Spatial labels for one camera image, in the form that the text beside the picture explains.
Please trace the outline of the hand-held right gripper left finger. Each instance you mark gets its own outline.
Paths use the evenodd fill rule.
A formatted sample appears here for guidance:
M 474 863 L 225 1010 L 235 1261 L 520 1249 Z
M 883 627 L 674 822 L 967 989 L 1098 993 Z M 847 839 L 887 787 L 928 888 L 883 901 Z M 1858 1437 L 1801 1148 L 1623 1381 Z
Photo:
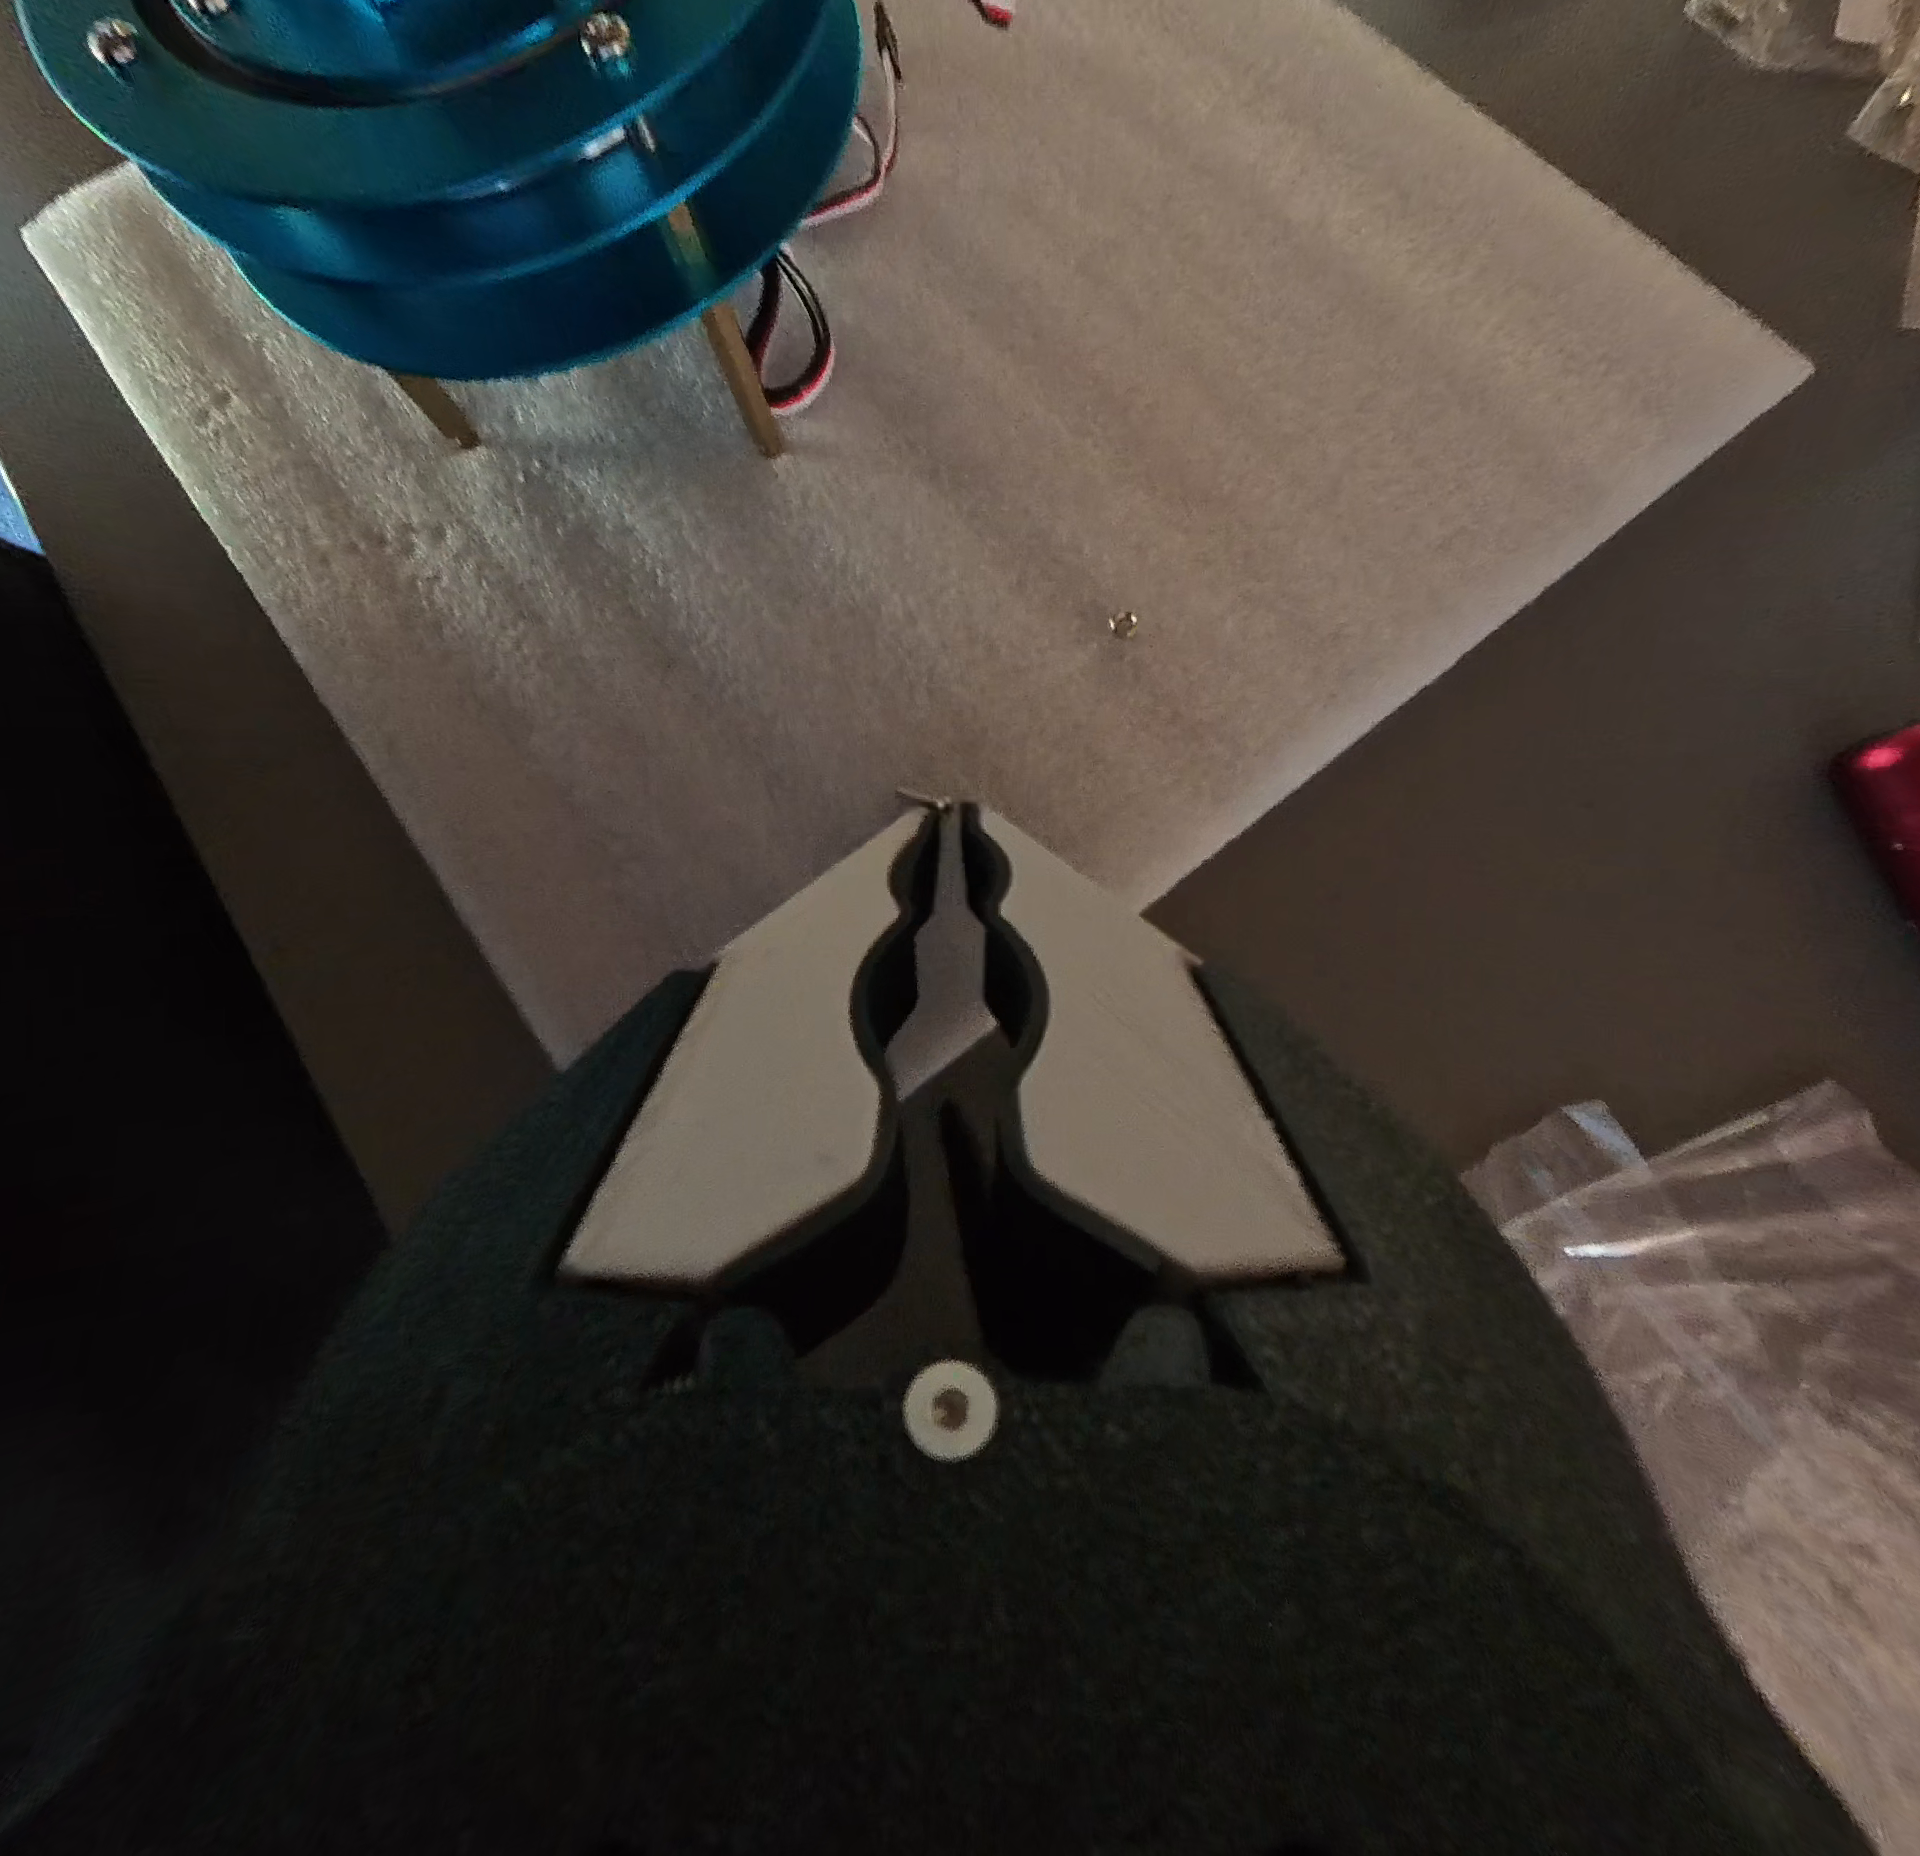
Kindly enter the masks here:
M 915 807 L 720 953 L 572 1230 L 580 1284 L 719 1293 L 828 1230 L 898 1134 L 942 814 Z

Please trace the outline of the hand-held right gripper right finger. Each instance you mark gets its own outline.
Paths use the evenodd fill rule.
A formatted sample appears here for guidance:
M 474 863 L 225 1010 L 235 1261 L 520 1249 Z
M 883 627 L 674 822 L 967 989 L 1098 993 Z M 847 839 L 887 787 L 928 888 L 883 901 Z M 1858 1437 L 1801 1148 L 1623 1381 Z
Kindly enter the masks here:
M 1342 1275 L 1196 959 L 1003 814 L 965 804 L 959 822 L 1020 1191 L 1171 1281 Z

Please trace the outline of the blue toy robot arm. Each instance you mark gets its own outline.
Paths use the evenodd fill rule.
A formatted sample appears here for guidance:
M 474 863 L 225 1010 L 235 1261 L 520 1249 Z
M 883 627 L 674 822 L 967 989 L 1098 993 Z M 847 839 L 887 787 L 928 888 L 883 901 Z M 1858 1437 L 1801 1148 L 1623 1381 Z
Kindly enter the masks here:
M 794 240 L 899 155 L 899 41 L 856 0 L 13 0 L 65 105 L 281 319 L 457 448 L 450 382 L 688 324 L 755 448 L 818 399 Z

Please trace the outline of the grey desk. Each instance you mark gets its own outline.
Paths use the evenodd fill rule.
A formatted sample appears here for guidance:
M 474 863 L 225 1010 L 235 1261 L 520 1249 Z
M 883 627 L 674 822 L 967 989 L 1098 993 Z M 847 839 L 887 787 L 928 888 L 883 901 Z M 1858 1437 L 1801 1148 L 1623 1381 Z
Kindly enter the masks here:
M 1164 922 L 1462 1158 L 1835 1077 L 1915 1153 L 1915 941 L 1824 787 L 1915 715 L 1903 179 L 1682 0 L 1339 0 L 1811 381 L 1171 888 Z M 20 225 L 108 150 L 4 13 L 4 463 L 352 1164 L 410 1218 L 560 1063 Z

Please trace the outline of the crumpled clear plastic bag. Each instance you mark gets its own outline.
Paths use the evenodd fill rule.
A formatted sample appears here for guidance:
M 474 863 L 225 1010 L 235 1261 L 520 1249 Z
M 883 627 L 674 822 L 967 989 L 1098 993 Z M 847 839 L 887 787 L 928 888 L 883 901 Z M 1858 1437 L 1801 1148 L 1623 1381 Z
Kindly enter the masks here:
M 1644 1155 L 1574 1103 L 1465 1172 L 1590 1359 L 1720 1626 L 1917 1849 L 1917 1175 L 1835 1082 Z

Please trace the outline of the person's black shirt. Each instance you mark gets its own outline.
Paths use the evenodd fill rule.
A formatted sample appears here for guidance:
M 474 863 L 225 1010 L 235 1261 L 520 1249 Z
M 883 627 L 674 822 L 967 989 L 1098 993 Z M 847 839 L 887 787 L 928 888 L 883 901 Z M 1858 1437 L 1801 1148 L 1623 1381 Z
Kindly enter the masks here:
M 4 1839 L 386 1239 L 53 567 L 2 555 Z

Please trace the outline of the white foam sheet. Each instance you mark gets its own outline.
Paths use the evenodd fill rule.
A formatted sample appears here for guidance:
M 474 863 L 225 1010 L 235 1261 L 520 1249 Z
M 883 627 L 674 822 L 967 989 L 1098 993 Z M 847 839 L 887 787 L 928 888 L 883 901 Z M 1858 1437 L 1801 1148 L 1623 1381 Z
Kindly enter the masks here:
M 556 1060 L 899 784 L 1151 905 L 1811 376 L 1334 0 L 883 3 L 777 462 L 695 333 L 449 452 L 147 179 L 23 229 Z

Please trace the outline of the red metal cylinder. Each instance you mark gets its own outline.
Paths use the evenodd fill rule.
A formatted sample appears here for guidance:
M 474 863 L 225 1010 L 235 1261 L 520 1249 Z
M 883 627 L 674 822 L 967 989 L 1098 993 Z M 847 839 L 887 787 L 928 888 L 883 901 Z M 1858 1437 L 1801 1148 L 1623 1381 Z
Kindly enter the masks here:
M 1888 888 L 1917 905 L 1917 722 L 1861 739 L 1827 766 L 1850 827 Z

